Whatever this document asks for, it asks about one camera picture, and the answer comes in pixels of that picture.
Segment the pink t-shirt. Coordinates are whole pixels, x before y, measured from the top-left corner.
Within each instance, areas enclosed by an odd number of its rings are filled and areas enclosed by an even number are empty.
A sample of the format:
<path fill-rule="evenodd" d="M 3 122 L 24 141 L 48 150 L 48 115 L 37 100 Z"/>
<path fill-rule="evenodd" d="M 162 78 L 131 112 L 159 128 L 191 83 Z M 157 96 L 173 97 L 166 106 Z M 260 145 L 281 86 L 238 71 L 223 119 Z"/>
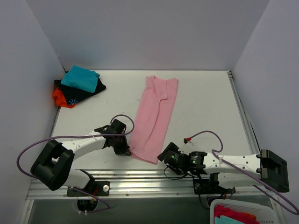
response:
<path fill-rule="evenodd" d="M 175 105 L 179 80 L 146 77 L 135 117 L 135 127 L 129 139 L 132 157 L 156 165 L 163 148 Z"/>

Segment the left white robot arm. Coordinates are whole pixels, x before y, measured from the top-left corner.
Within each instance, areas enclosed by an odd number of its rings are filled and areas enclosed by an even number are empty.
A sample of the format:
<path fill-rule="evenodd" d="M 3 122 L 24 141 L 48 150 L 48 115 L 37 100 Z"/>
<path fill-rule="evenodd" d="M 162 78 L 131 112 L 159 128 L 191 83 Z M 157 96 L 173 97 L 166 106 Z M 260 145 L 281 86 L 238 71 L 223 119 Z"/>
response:
<path fill-rule="evenodd" d="M 82 169 L 73 169 L 74 160 L 96 150 L 111 147 L 116 155 L 130 156 L 125 136 L 127 126 L 114 119 L 109 125 L 94 129 L 88 135 L 74 140 L 47 142 L 31 167 L 31 174 L 55 191 L 62 186 L 72 187 L 88 196 L 103 188 L 94 177 Z"/>

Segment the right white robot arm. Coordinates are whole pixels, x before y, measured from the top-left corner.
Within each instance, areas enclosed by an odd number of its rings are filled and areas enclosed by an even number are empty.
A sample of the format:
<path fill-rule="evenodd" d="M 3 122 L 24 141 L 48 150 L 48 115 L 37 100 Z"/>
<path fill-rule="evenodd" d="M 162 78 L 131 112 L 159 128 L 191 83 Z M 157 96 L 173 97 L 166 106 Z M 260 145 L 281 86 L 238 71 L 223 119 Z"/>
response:
<path fill-rule="evenodd" d="M 252 185 L 273 188 L 280 193 L 290 190 L 287 162 L 266 149 L 251 155 L 214 156 L 195 151 L 190 141 L 182 147 L 171 142 L 157 159 L 178 175 L 209 175 L 207 186 L 214 193 L 221 189 Z"/>

